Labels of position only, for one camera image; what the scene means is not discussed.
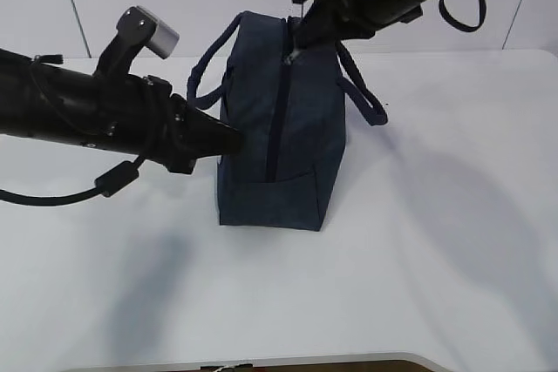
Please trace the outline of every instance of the navy blue bag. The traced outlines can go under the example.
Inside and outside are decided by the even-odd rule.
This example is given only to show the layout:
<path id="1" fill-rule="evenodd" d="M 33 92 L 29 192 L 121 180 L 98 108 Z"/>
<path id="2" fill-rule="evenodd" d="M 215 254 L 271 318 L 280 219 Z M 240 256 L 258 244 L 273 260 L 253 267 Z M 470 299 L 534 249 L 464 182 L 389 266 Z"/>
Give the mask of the navy blue bag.
<path id="1" fill-rule="evenodd" d="M 290 60 L 296 23 L 243 12 L 192 69 L 190 104 L 208 109 L 221 99 L 221 120 L 246 136 L 242 151 L 219 164 L 222 225 L 319 231 L 344 154 L 345 93 L 370 125 L 387 123 L 341 43 Z M 209 61 L 236 29 L 221 86 L 197 98 Z"/>

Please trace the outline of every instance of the black strap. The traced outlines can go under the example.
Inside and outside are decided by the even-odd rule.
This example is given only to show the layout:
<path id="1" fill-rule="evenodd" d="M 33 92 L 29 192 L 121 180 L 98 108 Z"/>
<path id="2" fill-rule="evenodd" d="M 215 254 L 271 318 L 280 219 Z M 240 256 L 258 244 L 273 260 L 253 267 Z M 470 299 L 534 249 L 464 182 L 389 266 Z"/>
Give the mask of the black strap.
<path id="1" fill-rule="evenodd" d="M 341 61 L 341 65 L 352 80 L 351 83 L 346 78 L 341 78 L 339 86 L 355 103 L 368 124 L 372 126 L 386 125 L 388 122 L 387 113 L 378 98 L 366 87 L 366 83 L 349 50 L 340 42 L 336 43 L 336 48 L 339 61 Z"/>
<path id="2" fill-rule="evenodd" d="M 455 19 L 446 8 L 446 0 L 439 0 L 439 13 L 456 30 L 475 32 L 479 30 L 487 19 L 487 0 L 479 0 L 479 24 L 469 26 Z"/>
<path id="3" fill-rule="evenodd" d="M 215 105 L 217 101 L 222 98 L 225 93 L 225 86 L 221 85 L 211 93 L 201 98 L 198 98 L 198 87 L 200 87 L 201 78 L 208 68 L 209 62 L 214 57 L 214 55 L 219 51 L 224 44 L 233 36 L 238 26 L 241 24 L 242 16 L 244 14 L 238 14 L 233 22 L 227 27 L 227 29 L 221 34 L 220 37 L 209 47 L 206 53 L 201 56 L 198 64 L 192 69 L 192 73 L 187 81 L 186 86 L 186 97 L 188 102 L 194 107 L 199 109 L 209 109 L 211 106 Z"/>

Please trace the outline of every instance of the zipper pull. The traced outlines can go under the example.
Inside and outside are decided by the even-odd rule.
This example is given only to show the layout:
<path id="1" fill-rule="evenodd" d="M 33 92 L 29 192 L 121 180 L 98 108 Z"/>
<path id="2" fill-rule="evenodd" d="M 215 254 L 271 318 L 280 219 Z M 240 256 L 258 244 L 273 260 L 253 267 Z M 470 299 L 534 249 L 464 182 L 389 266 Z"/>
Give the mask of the zipper pull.
<path id="1" fill-rule="evenodd" d="M 286 58 L 285 58 L 285 64 L 286 65 L 292 65 L 294 63 L 294 61 L 296 60 L 296 58 L 298 56 L 300 56 L 300 54 L 302 53 L 302 50 L 298 50 L 298 49 L 294 49 L 293 52 L 291 52 Z"/>

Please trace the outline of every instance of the white table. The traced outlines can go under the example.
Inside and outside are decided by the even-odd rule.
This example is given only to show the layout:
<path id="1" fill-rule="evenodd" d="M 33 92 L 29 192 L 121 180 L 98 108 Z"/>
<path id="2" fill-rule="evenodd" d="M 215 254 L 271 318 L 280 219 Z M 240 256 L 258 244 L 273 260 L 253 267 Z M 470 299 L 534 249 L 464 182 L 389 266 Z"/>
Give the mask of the white table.
<path id="1" fill-rule="evenodd" d="M 0 370 L 390 358 L 557 370 L 556 58 L 357 61 L 391 122 L 371 129 L 348 106 L 321 233 L 219 227 L 215 159 L 193 177 L 148 164 L 110 200 L 0 205 Z M 184 91 L 194 62 L 144 58 L 134 71 Z M 21 193 L 76 192 L 122 159 L 5 137 L 0 151 L 0 185 Z"/>

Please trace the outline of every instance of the bag handle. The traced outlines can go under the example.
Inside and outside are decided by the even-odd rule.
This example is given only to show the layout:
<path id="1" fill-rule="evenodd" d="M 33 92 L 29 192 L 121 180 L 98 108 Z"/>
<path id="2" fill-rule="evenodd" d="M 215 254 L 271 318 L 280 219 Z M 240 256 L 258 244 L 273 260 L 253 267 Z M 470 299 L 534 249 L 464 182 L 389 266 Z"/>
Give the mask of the bag handle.
<path id="1" fill-rule="evenodd" d="M 354 102 L 368 124 L 371 126 L 386 125 L 388 121 L 387 113 L 378 98 L 366 87 L 366 83 L 349 50 L 340 42 L 336 42 L 336 49 L 341 65 L 352 80 L 351 83 L 346 78 L 341 78 L 339 86 Z"/>
<path id="2" fill-rule="evenodd" d="M 192 73 L 188 78 L 186 85 L 186 98 L 194 107 L 206 110 L 215 105 L 219 99 L 225 94 L 225 86 L 221 85 L 206 96 L 198 98 L 198 87 L 200 87 L 201 78 L 208 68 L 209 62 L 214 55 L 219 51 L 223 45 L 233 36 L 236 29 L 241 24 L 244 13 L 239 13 L 227 29 L 218 37 L 213 44 L 209 47 L 206 53 L 201 56 L 198 64 L 192 69 Z"/>

